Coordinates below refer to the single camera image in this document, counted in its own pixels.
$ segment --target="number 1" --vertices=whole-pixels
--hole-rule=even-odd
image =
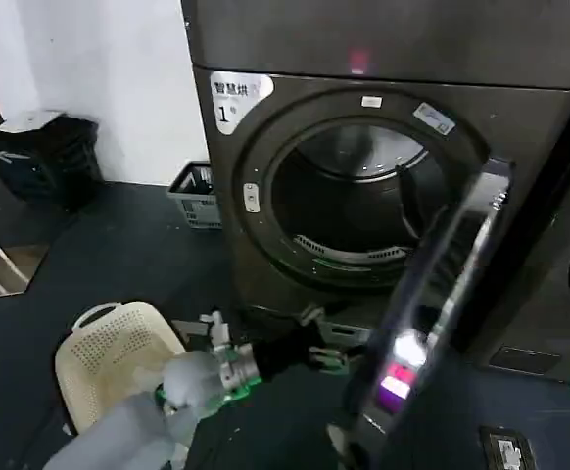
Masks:
[[[226,114],[224,113],[224,107],[220,106],[219,107],[219,111],[222,113],[222,116],[219,118],[220,122],[228,122],[228,119],[226,118]]]

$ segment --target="open door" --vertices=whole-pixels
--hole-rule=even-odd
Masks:
[[[489,158],[464,198],[437,215],[394,291],[347,395],[356,418],[348,451],[357,469],[376,467],[435,367],[489,262],[510,178],[509,164]]]

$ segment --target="white sticker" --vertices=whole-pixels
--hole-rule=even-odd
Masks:
[[[455,127],[454,121],[427,103],[421,103],[413,115],[442,135],[449,135]]]
[[[520,470],[520,466],[523,466],[522,452],[512,441],[499,440],[499,451],[504,470]]]
[[[383,104],[383,98],[380,96],[362,96],[361,105],[364,108],[380,108]]]
[[[214,71],[211,94],[217,130],[232,134],[244,116],[274,91],[274,82],[262,73]]]
[[[62,113],[59,111],[31,111],[11,117],[0,124],[0,132],[19,134],[38,130],[49,122],[58,118]]]

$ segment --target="basket handle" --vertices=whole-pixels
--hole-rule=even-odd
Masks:
[[[90,308],[85,313],[83,313],[78,318],[78,320],[73,323],[73,327],[71,328],[71,330],[76,331],[76,330],[79,330],[80,328],[82,328],[82,324],[85,321],[87,321],[89,318],[91,318],[93,315],[95,315],[96,313],[100,313],[102,310],[106,310],[107,308],[115,309],[119,306],[121,306],[121,302],[107,302],[105,304],[100,304],[98,306],[94,306],[93,308]]]

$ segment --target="label sticker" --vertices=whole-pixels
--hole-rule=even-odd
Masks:
[[[211,94],[217,130],[232,134],[244,116],[274,91],[274,82],[262,73],[214,71]]]
[[[454,121],[450,120],[427,103],[421,103],[420,106],[418,106],[418,109],[413,112],[413,115],[429,127],[433,127],[442,135],[449,135],[456,126]]]
[[[383,104],[383,98],[380,96],[362,96],[361,106],[364,108],[380,108]]]

